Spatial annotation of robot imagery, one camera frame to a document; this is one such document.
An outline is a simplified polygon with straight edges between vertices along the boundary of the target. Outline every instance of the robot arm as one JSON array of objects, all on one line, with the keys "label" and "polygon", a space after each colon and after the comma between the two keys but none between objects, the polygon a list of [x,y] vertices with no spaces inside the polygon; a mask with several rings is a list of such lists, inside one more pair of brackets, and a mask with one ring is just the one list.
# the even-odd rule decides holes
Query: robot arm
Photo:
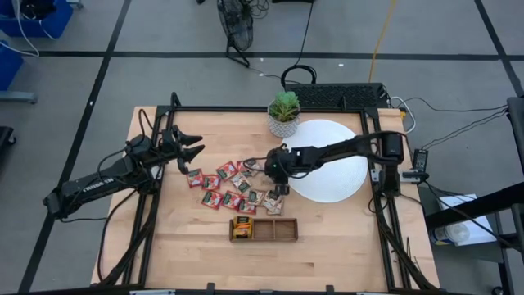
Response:
[{"label": "robot arm", "polygon": [[63,183],[44,198],[43,204],[55,219],[64,219],[83,204],[95,201],[126,188],[147,193],[160,165],[177,159],[178,169],[187,173],[186,162],[191,162],[204,145],[183,148],[202,140],[201,136],[183,134],[175,125],[162,132],[161,144],[155,147],[144,135],[126,143],[125,156],[104,170]]},{"label": "robot arm", "polygon": [[[298,173],[309,173],[325,163],[352,156],[362,156],[371,162],[383,165],[381,187],[384,193],[400,193],[397,167],[404,161],[403,134],[382,131],[374,134],[357,135],[343,142],[326,147],[294,147],[289,151],[285,144],[268,152],[264,165],[265,174],[277,185],[276,194],[289,194],[289,178],[300,178]],[[380,155],[372,149],[373,141],[381,147]]]}]

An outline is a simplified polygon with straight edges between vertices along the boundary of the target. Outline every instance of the wooden table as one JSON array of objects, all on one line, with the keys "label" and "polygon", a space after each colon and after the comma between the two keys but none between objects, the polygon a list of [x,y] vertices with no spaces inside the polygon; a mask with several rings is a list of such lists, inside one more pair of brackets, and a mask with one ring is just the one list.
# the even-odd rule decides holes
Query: wooden table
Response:
[{"label": "wooden table", "polygon": [[[129,138],[140,134],[138,109],[134,110]],[[144,107],[144,110],[153,121],[156,108]],[[404,132],[398,110],[381,109],[379,114],[382,130]],[[303,121],[312,119],[333,120],[362,134],[356,114],[302,114]],[[202,168],[207,174],[214,173],[227,161],[264,157],[269,149],[277,147],[282,140],[269,132],[266,120],[265,113],[257,112],[181,111],[174,116],[174,123],[185,134],[204,137],[202,143],[206,149],[189,168]],[[405,143],[404,154],[409,155]],[[401,167],[411,167],[409,157],[405,157]],[[250,181],[254,188],[274,187],[262,173]],[[369,181],[368,175],[354,196],[337,203],[313,202],[291,191],[286,197],[283,217],[298,219],[296,243],[230,243],[228,222],[237,213],[225,207],[215,211],[201,205],[203,191],[190,189],[186,176],[180,174],[176,161],[172,161],[165,170],[146,287],[204,289],[212,282],[217,289],[324,291],[326,285],[332,284],[336,291],[385,292],[377,221],[368,210],[372,197]],[[234,187],[226,183],[220,191],[227,189]],[[418,199],[414,184],[402,184],[402,192]],[[111,208],[128,193],[116,193]],[[138,196],[126,202],[108,226],[102,256],[104,275],[129,245],[137,200]],[[409,237],[413,260],[416,257],[420,270],[438,286],[422,208],[404,197],[396,198],[396,206],[404,244]],[[267,217],[263,207],[256,217]],[[131,282],[137,281],[141,256],[139,250]],[[391,259],[396,286],[401,286],[394,254]],[[94,273],[93,282],[97,282]]]}]

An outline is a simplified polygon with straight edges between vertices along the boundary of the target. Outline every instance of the keyboard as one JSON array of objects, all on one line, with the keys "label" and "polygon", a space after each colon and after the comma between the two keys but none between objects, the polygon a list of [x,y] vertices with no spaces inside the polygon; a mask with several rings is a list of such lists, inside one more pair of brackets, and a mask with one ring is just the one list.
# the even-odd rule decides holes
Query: keyboard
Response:
[{"label": "keyboard", "polygon": [[367,84],[287,84],[287,91],[295,92],[301,107],[363,109],[387,107],[386,88],[381,83]]}]

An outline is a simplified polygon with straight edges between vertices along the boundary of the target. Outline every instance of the small box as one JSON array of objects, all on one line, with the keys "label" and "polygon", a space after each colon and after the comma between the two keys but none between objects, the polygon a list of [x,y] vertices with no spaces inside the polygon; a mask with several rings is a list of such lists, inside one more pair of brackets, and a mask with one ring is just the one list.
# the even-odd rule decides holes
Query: small box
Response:
[{"label": "small box", "polygon": [[296,218],[261,218],[253,219],[251,238],[233,237],[233,220],[229,221],[229,241],[232,243],[248,242],[296,242],[298,240],[298,222]]}]

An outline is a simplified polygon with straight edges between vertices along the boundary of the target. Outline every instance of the white paper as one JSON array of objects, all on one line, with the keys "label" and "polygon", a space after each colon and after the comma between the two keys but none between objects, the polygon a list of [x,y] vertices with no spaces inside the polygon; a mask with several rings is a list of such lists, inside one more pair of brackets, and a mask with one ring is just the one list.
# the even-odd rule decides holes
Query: white paper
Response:
[{"label": "white paper", "polygon": [[[463,196],[454,196],[454,197],[440,197],[440,199],[445,202],[446,204],[449,204],[452,207],[455,207],[457,205],[460,205],[464,202],[470,202],[476,199],[477,196],[475,194],[467,194]],[[443,203],[439,202],[440,208],[447,209],[448,207],[444,205]],[[493,231],[491,228],[490,223],[488,222],[487,218],[485,216],[479,216],[475,218],[475,221],[479,224],[485,226],[487,229]],[[471,221],[464,221],[462,222],[463,225],[466,225],[469,229],[469,239],[464,242],[455,243],[455,246],[464,246],[464,245],[473,245],[478,243],[488,243],[488,242],[494,242],[497,239],[492,236],[490,233],[486,232],[485,230],[481,229],[478,225],[475,225]]]}]

